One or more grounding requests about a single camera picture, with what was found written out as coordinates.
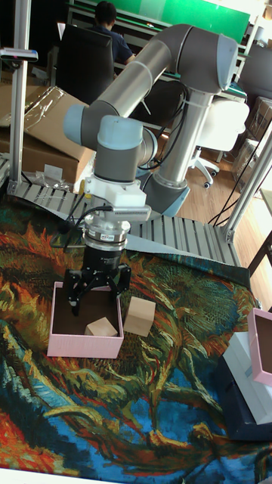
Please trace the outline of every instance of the man in dark shirt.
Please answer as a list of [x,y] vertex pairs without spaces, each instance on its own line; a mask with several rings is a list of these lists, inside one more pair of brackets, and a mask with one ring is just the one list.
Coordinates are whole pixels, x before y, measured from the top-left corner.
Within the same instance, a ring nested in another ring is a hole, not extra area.
[[121,35],[111,32],[116,21],[116,8],[111,2],[100,2],[95,8],[96,26],[93,30],[113,38],[113,60],[128,64],[135,56]]

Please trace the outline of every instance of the patterned cloth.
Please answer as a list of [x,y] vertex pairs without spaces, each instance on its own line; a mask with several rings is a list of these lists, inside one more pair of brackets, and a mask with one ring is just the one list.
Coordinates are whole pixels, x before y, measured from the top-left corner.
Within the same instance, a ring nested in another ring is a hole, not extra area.
[[149,336],[125,333],[116,360],[49,358],[53,284],[83,252],[51,249],[57,219],[19,200],[2,201],[0,221],[0,467],[137,484],[268,477],[270,444],[227,438],[213,379],[255,305],[247,270],[124,252],[122,310],[131,295],[155,301]]

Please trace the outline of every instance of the black cable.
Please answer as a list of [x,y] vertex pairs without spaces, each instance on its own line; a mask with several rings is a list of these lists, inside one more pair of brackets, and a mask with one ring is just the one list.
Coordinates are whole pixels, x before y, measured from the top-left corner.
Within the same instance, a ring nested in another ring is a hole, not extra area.
[[111,207],[111,205],[102,205],[102,206],[95,206],[94,208],[92,209],[89,209],[87,210],[85,213],[83,213],[81,215],[81,217],[79,217],[79,220],[77,221],[76,225],[74,225],[71,230],[70,230],[70,235],[69,237],[67,238],[66,240],[66,243],[64,244],[63,246],[63,250],[65,251],[71,238],[72,238],[72,234],[73,232],[79,227],[79,224],[80,222],[89,214],[89,213],[92,213],[92,212],[97,212],[97,211],[102,211],[102,212],[112,212],[113,211],[113,208]]
[[[235,204],[237,203],[237,201],[238,201],[238,198],[237,198],[237,200],[235,200],[235,202],[233,202],[231,205],[227,206],[227,208],[225,208],[224,210],[222,210],[222,213],[223,213],[223,212],[227,212],[227,210],[231,209],[231,207],[232,207],[233,205],[235,205]],[[213,220],[215,220],[215,219],[216,219],[216,217],[217,217],[217,215],[215,215],[214,217],[212,217],[212,219],[209,221],[209,224],[210,224],[210,223],[211,223]]]
[[75,210],[77,209],[77,207],[79,206],[80,202],[82,201],[82,199],[84,198],[84,195],[85,193],[83,192],[82,195],[80,195],[79,199],[77,200],[77,202],[75,203],[74,207],[72,208],[70,214],[68,215],[67,219],[66,220],[69,220],[71,218],[71,216],[73,215],[73,213],[75,212]]
[[[156,165],[153,165],[153,166],[150,166],[150,167],[147,167],[147,168],[144,168],[142,166],[139,166],[138,168],[140,168],[140,169],[142,169],[144,171],[148,171],[148,170],[151,170],[151,169],[158,168],[159,166],[161,166],[163,164],[163,162],[166,160],[166,158],[172,152],[172,150],[173,150],[173,148],[174,148],[174,146],[175,146],[175,144],[176,144],[176,142],[178,140],[178,136],[180,135],[182,126],[184,124],[185,115],[186,115],[186,112],[187,112],[187,109],[188,109],[188,104],[185,104],[185,103],[186,103],[186,101],[188,101],[189,93],[188,93],[188,90],[187,90],[187,88],[185,86],[184,86],[184,91],[185,91],[185,98],[184,98],[183,102],[181,103],[181,106],[175,111],[174,116],[168,121],[168,124],[169,124],[173,119],[175,119],[175,117],[178,114],[181,113],[181,111],[183,111],[183,116],[181,117],[180,122],[176,125],[175,129],[173,129],[173,131],[170,133],[170,135],[172,135],[175,132],[175,130],[178,129],[178,133],[175,136],[175,139],[174,139],[174,141],[173,141],[170,149],[168,150],[168,152],[166,153],[166,155],[161,160],[158,160],[156,158],[153,158],[157,162]],[[163,131],[165,130],[165,127],[160,129],[160,131],[159,131],[160,134],[158,136],[160,136],[163,133]]]
[[79,199],[77,200],[77,202],[75,203],[74,207],[72,208],[71,212],[69,213],[69,215],[67,216],[67,218],[65,220],[61,220],[57,226],[58,228],[58,231],[61,233],[61,234],[66,234],[67,232],[69,232],[72,228],[73,228],[73,223],[74,223],[74,218],[73,218],[73,213],[75,212],[75,210],[77,209],[77,207],[79,206],[80,202],[82,201],[82,198],[84,197],[84,193],[79,197]]
[[230,195],[228,196],[228,198],[227,198],[227,200],[226,200],[226,202],[225,202],[225,204],[224,204],[223,208],[221,209],[221,211],[220,211],[220,212],[219,212],[219,213],[218,213],[218,214],[217,214],[215,217],[213,217],[213,218],[212,218],[212,219],[211,219],[211,220],[208,222],[208,223],[211,223],[211,222],[212,222],[212,220],[216,219],[216,220],[215,220],[215,223],[213,224],[213,227],[215,227],[215,226],[217,225],[217,222],[218,222],[218,220],[220,219],[220,217],[221,217],[222,213],[223,213],[223,212],[225,212],[227,209],[229,209],[229,208],[231,208],[231,207],[232,207],[232,205],[230,205],[229,207],[227,207],[227,208],[226,208],[226,205],[227,205],[227,203],[229,202],[229,200],[231,199],[231,197],[233,196],[233,193],[234,193],[234,191],[235,191],[235,189],[236,189],[236,187],[237,187],[237,185],[238,185],[238,183],[239,183],[240,179],[242,178],[242,176],[243,176],[244,172],[246,171],[246,169],[247,169],[248,165],[250,164],[250,162],[251,162],[252,158],[254,157],[254,155],[255,155],[255,153],[256,153],[256,151],[257,151],[257,149],[258,149],[258,145],[255,147],[255,149],[253,150],[252,154],[250,155],[250,157],[249,157],[249,159],[248,159],[248,161],[247,161],[246,166],[245,166],[245,167],[244,167],[244,169],[242,170],[242,172],[241,172],[241,174],[240,174],[239,178],[236,180],[236,183],[235,183],[235,185],[234,185],[234,187],[233,187],[232,191],[230,192]]
[[21,172],[22,173],[22,176],[24,177],[24,179],[27,181],[27,183],[29,183],[30,187],[32,187],[33,183],[29,180],[29,178],[24,174],[24,172]]

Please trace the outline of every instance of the wooden cube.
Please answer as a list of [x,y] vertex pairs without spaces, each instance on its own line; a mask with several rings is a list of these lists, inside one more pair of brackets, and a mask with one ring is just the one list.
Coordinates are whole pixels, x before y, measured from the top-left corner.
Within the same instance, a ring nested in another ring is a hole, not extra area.
[[125,319],[124,331],[139,336],[148,336],[154,321],[155,308],[156,304],[153,301],[132,296]]
[[87,336],[117,336],[117,331],[107,318],[101,318],[87,324],[85,328]]

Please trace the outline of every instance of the stacked boxes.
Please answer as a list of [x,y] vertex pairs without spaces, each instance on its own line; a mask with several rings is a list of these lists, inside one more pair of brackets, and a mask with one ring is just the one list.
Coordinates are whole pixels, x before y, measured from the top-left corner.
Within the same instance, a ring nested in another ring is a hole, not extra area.
[[272,440],[272,314],[253,309],[248,324],[218,363],[218,394],[231,438]]

